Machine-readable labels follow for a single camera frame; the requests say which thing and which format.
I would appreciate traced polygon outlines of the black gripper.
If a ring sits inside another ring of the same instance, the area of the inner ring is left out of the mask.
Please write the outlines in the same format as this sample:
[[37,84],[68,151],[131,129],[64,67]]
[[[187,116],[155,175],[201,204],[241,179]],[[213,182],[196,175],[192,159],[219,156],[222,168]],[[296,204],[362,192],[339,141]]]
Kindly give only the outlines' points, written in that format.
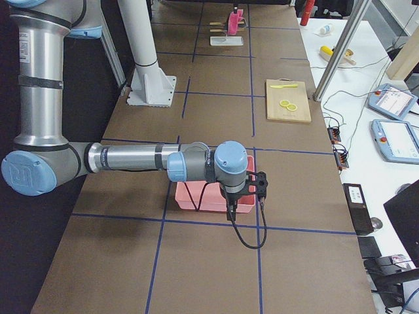
[[256,204],[256,189],[245,185],[237,193],[228,193],[227,186],[219,184],[220,193],[226,201],[227,220],[236,221],[237,213],[249,213]]

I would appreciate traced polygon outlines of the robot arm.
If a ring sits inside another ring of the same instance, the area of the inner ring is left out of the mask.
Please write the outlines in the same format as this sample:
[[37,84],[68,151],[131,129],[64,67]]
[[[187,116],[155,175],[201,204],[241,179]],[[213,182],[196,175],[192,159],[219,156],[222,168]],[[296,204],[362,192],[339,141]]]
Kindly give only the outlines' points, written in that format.
[[[1,156],[12,148],[12,138],[18,133],[17,87],[17,28],[8,18],[6,5],[2,9],[1,80],[12,88],[11,93],[1,92],[5,100],[1,113]],[[71,48],[71,40],[65,41],[64,77],[68,88],[64,95],[64,134],[78,143],[99,141],[106,129],[116,105],[117,84],[111,78],[111,68],[105,59],[105,50],[97,40],[81,41]],[[95,195],[82,195],[83,183],[89,178],[82,174],[78,179],[42,196],[23,196],[1,183],[1,229],[49,228],[53,232],[63,229],[70,217],[89,217],[160,222],[161,215],[170,205],[170,198],[151,190],[154,180],[166,180],[165,174],[148,172],[105,172],[105,183],[116,188],[117,182],[131,179],[134,184],[126,196],[111,206],[110,213],[89,209],[77,210],[78,205],[92,206],[94,200],[114,200],[114,190]]]

